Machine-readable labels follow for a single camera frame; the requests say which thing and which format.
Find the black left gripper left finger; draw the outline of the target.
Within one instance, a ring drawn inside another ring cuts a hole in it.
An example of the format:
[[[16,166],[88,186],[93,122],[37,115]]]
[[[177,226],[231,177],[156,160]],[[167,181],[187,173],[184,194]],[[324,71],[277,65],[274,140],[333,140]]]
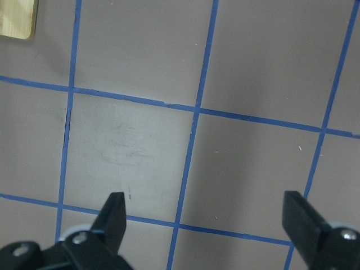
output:
[[[2,247],[1,269],[132,269],[118,254],[126,225],[124,194],[113,192],[90,229],[78,229],[45,250],[33,241]]]

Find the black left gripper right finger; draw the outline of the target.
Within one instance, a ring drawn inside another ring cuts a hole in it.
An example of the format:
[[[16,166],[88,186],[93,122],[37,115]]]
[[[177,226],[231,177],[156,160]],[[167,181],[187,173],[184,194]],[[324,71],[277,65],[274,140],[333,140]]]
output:
[[[328,222],[298,191],[285,191],[282,226],[308,269],[359,269],[359,230]]]

